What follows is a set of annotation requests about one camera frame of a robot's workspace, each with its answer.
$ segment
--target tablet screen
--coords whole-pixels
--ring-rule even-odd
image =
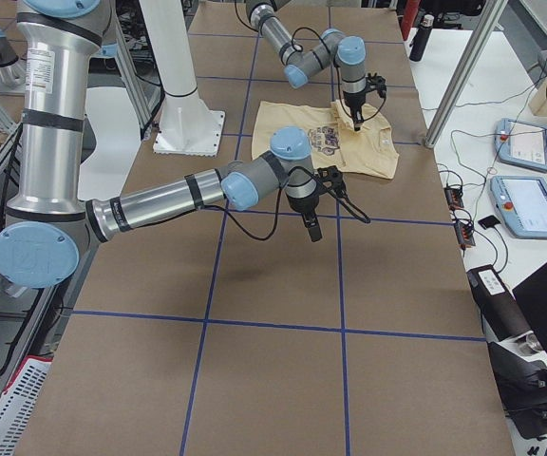
[[[510,155],[515,159],[547,164],[544,129],[539,126],[510,122]]]
[[[503,183],[524,230],[547,232],[547,195],[539,181],[504,179]]]

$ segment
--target yellow towel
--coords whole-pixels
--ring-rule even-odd
[[[375,112],[370,104],[363,106],[365,119]],[[261,102],[253,134],[253,158],[269,149],[275,131],[288,125],[303,128],[308,134],[315,168],[335,165],[343,172],[394,177],[398,153],[391,141],[391,126],[381,114],[355,132],[338,100],[330,108]]]

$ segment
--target red object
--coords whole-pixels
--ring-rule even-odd
[[[408,0],[406,2],[405,15],[403,17],[403,22],[400,25],[400,31],[403,33],[403,40],[405,41],[410,33],[410,28],[413,27],[413,24],[415,23],[420,3],[422,3],[422,0]]]

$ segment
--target brown table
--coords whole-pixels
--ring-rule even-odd
[[[367,41],[387,78],[394,180],[347,176],[372,217],[323,199],[311,243],[282,205],[255,242],[218,212],[101,247],[16,454],[513,454],[394,12],[286,7],[291,30]],[[330,73],[293,90],[233,5],[190,30],[201,97],[225,110],[216,158],[141,148],[125,191],[250,158],[261,100],[328,106]],[[371,97],[374,105],[379,104]],[[266,233],[274,199],[238,218]]]

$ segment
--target white vent grille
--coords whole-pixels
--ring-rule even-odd
[[[27,427],[50,361],[29,356],[0,397],[0,456],[12,456]]]

